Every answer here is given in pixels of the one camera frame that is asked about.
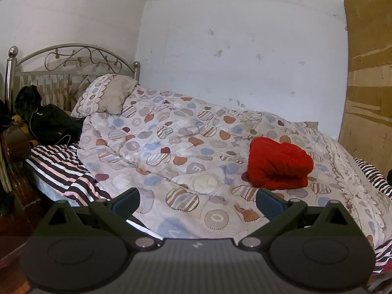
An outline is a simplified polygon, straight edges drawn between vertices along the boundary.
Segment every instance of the clothing pile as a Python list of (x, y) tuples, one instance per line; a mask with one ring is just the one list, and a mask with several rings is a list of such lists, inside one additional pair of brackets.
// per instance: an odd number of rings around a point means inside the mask
[(250, 143), (248, 177), (256, 188), (286, 190), (304, 188), (313, 171), (313, 159), (291, 143), (259, 137)]
[(15, 110), (28, 130), (44, 145), (70, 145), (79, 141), (83, 119), (74, 119), (53, 104), (41, 105), (37, 86), (24, 86), (15, 99)]

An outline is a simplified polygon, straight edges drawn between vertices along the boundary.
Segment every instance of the white wall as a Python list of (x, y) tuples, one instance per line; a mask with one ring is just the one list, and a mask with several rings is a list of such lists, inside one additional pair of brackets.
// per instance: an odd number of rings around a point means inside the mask
[(319, 121), (337, 138), (345, 26), (343, 0), (148, 0), (137, 51), (141, 84)]
[[(94, 44), (134, 61), (146, 0), (0, 0), (0, 74), (18, 58), (62, 43)], [(3, 95), (3, 83), (0, 84)]]

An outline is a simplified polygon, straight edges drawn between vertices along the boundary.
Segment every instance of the striped bedsheet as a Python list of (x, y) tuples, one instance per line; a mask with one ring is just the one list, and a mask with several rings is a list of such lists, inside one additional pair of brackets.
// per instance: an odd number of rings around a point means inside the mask
[[(379, 192), (382, 192), (392, 198), (392, 186), (390, 186), (383, 174), (373, 165), (367, 163), (366, 161), (355, 158), (355, 162), (361, 168), (366, 178), (371, 182), (373, 186)], [(376, 252), (376, 267), (374, 269), (375, 273), (381, 273), (392, 270), (392, 240), (388, 240), (383, 245), (375, 249)]]
[(31, 157), (26, 162), (55, 192), (75, 200), (81, 206), (96, 199), (110, 200), (109, 194), (101, 189), (78, 159), (77, 149), (77, 144), (39, 145), (31, 149)]
[[(26, 162), (32, 166), (46, 184), (60, 195), (75, 200), (85, 206), (89, 202), (105, 198), (111, 199), (109, 194), (101, 189), (93, 175), (82, 165), (77, 155), (76, 145), (39, 145), (31, 150), (31, 157)], [(354, 158), (369, 181), (380, 191), (392, 197), (392, 187), (388, 185), (384, 176), (371, 164), (362, 159)], [(392, 240), (375, 249), (375, 273), (392, 270)]]

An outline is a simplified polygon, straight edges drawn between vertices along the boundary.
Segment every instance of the headboard finial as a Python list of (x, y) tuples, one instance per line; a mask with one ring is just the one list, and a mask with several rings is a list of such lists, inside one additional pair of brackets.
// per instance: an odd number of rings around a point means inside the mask
[(18, 47), (14, 45), (14, 46), (12, 46), (12, 47), (8, 50), (8, 56), (9, 56), (10, 58), (15, 58), (15, 57), (17, 56), (18, 52), (19, 52)]

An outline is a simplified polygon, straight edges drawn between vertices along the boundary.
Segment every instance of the bed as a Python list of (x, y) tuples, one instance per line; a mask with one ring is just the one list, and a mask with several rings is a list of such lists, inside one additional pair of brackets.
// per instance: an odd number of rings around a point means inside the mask
[[(56, 45), (20, 61), (16, 56), (17, 48), (11, 48), (5, 78), (11, 109), (13, 94), (25, 85), (38, 86), (43, 105), (71, 111), (96, 77), (122, 74), (138, 81), (140, 75), (138, 62), (130, 65), (92, 45)], [(135, 186), (142, 199), (135, 217), (159, 235), (238, 241), (267, 222), (246, 175), (248, 146), (258, 136), (292, 142), (315, 163), (308, 187), (275, 192), (309, 205), (340, 200), (376, 249), (375, 275), (386, 272), (392, 244), (389, 196), (335, 140), (305, 122), (271, 113), (233, 111), (137, 85), (121, 115), (86, 117), (79, 145), (31, 148), (20, 129), (9, 128), (2, 137), (0, 175), (8, 191), (23, 194), (33, 186), (73, 206), (111, 199)]]

